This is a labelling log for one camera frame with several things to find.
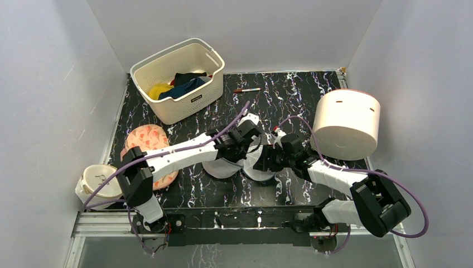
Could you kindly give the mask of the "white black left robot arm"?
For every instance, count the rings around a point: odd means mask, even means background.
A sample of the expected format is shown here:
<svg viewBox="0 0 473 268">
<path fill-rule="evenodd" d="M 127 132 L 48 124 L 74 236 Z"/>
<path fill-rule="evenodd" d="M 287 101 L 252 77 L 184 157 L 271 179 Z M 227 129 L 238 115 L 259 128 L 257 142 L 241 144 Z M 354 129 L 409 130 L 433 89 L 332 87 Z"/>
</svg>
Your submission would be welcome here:
<svg viewBox="0 0 473 268">
<path fill-rule="evenodd" d="M 243 167 L 254 139 L 262 134 L 259 118 L 244 116 L 236 126 L 216 128 L 186 142 L 164 149 L 141 151 L 131 148 L 115 176 L 128 207 L 137 211 L 141 226 L 151 233 L 162 232 L 167 217 L 153 193 L 153 183 L 188 166 L 202 164 L 217 178 L 231 177 Z"/>
</svg>

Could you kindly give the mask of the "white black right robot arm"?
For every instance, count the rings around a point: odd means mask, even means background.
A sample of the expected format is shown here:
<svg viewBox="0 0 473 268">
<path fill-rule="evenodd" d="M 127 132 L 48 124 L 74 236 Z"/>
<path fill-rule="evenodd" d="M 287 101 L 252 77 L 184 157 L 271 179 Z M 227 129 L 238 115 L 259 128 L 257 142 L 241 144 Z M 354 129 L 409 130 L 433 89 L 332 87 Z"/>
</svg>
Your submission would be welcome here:
<svg viewBox="0 0 473 268">
<path fill-rule="evenodd" d="M 412 212 L 383 172 L 353 172 L 327 165 L 296 134 L 282 134 L 274 144 L 264 145 L 251 167 L 273 173 L 289 168 L 298 178 L 328 186 L 349 197 L 349 200 L 327 198 L 312 213 L 295 214 L 291 225 L 297 232 L 329 231 L 335 224 L 344 223 L 363 226 L 372 235 L 383 237 Z"/>
</svg>

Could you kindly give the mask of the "black robot base mount plate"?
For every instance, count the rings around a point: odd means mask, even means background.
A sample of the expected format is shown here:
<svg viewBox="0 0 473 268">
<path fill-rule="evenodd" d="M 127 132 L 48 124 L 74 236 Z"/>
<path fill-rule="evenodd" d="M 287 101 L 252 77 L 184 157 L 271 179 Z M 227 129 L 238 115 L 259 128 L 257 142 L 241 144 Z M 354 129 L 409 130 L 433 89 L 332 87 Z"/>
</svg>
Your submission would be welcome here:
<svg viewBox="0 0 473 268">
<path fill-rule="evenodd" d="M 132 229 L 145 241 L 162 243 L 170 247 L 203 244 L 265 245 L 289 244 L 293 246 L 337 245 L 347 226 L 318 229 L 303 221 L 313 207 L 210 207 L 165 209 L 167 226 L 162 232 L 146 231 L 137 216 L 132 216 Z"/>
</svg>

